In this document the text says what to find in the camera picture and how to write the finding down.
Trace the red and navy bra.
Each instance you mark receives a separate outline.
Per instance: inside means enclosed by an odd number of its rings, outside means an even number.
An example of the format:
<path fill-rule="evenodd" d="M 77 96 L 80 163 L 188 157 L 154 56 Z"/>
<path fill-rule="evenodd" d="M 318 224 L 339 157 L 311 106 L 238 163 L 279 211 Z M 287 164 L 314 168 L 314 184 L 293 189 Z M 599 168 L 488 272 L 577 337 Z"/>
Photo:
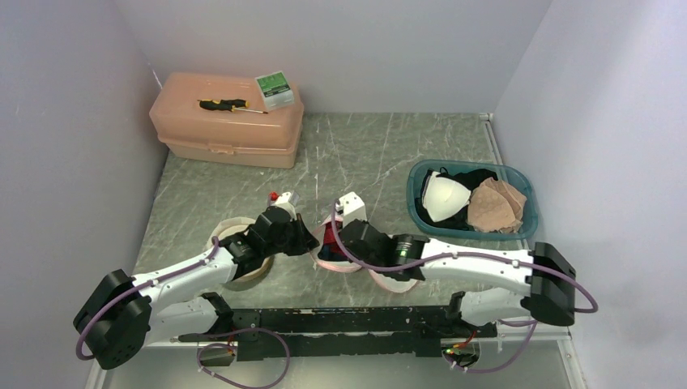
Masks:
<path fill-rule="evenodd" d="M 318 252 L 318 259 L 326 262 L 347 262 L 348 258 L 340 249 L 336 240 L 326 235 L 322 241 L 322 247 Z"/>

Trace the pink rimmed mesh laundry bag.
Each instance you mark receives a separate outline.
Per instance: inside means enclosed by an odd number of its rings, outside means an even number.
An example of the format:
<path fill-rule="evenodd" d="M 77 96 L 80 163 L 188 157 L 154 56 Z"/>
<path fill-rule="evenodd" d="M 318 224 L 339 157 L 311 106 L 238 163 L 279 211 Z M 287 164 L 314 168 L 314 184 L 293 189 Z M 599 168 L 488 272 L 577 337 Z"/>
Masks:
<path fill-rule="evenodd" d="M 318 252 L 322 247 L 323 238 L 326 235 L 334 237 L 331 229 L 331 216 L 327 216 L 325 218 L 325 220 L 315 229 L 313 235 L 321 243 L 318 249 L 310 252 L 310 257 L 317 266 L 327 269 L 328 271 L 334 271 L 338 273 L 353 273 L 362 269 L 361 265 L 353 263 L 349 260 L 347 262 L 326 262 L 318 259 Z M 415 288 L 418 284 L 418 280 L 398 281 L 369 269 L 366 271 L 369 273 L 372 280 L 387 292 L 397 294 L 407 293 Z"/>

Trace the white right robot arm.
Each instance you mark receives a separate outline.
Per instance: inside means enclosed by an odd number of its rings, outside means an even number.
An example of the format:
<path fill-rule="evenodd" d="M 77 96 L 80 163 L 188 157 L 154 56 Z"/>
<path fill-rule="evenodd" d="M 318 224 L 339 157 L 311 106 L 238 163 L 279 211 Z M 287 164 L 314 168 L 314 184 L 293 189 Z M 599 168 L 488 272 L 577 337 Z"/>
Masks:
<path fill-rule="evenodd" d="M 332 233 L 350 261 L 398 282 L 451 279 L 488 286 L 452 299 L 446 325 L 456 336 L 523 316 L 559 327 L 575 322 L 576 271 L 549 243 L 537 242 L 531 250 L 477 249 L 411 234 L 389 236 L 364 220 Z"/>

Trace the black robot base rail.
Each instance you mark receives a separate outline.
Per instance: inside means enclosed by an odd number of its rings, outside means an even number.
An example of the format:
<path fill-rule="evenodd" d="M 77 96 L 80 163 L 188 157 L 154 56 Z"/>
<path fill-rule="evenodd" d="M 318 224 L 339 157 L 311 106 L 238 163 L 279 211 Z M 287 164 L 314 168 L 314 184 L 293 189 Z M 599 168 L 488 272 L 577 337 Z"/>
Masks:
<path fill-rule="evenodd" d="M 237 334 L 231 337 L 229 332 Z M 474 327 L 445 306 L 389 306 L 318 309 L 235 309 L 208 333 L 179 336 L 183 344 L 232 339 L 239 361 L 282 357 L 412 354 L 440 357 L 458 342 L 497 337 L 493 324 Z"/>

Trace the beige mesh laundry bag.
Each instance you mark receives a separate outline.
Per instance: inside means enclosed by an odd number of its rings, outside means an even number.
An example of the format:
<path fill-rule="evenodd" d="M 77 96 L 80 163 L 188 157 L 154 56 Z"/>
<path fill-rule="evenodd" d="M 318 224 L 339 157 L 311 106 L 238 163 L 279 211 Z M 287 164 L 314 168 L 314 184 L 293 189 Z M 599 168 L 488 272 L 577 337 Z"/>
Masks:
<path fill-rule="evenodd" d="M 217 237 L 220 241 L 225 237 L 233 235 L 234 233 L 244 232 L 250 224 L 253 224 L 255 219 L 238 216 L 222 220 L 212 230 L 210 237 L 207 240 L 205 249 L 212 247 L 212 238 Z M 264 258 L 260 263 L 254 263 L 254 267 L 250 271 L 239 272 L 240 276 L 233 282 L 239 284 L 247 284 L 256 281 L 265 276 L 272 268 L 274 257 Z"/>

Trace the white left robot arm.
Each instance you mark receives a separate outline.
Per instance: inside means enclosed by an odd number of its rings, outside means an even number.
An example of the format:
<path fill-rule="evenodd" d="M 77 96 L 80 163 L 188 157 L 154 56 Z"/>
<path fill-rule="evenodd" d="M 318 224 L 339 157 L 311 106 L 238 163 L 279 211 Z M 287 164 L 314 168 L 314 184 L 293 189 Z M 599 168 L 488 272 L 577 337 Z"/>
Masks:
<path fill-rule="evenodd" d="M 270 206 L 242 231 L 212 237 L 210 248 L 191 259 L 133 276 L 111 271 L 73 320 L 75 355 L 111 370 L 164 338 L 198 333 L 222 340 L 233 329 L 233 313 L 205 290 L 235 282 L 277 254 L 299 256 L 318 244 L 300 214 Z"/>

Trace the white bra with black trim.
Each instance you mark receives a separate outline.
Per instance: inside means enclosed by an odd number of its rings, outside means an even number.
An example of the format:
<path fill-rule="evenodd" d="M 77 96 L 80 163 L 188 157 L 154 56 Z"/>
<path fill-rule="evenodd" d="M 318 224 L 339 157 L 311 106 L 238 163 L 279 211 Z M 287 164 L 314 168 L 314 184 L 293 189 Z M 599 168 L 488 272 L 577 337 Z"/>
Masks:
<path fill-rule="evenodd" d="M 425 176 L 420 201 L 432 222 L 450 219 L 470 202 L 472 192 L 452 177 L 429 170 Z"/>

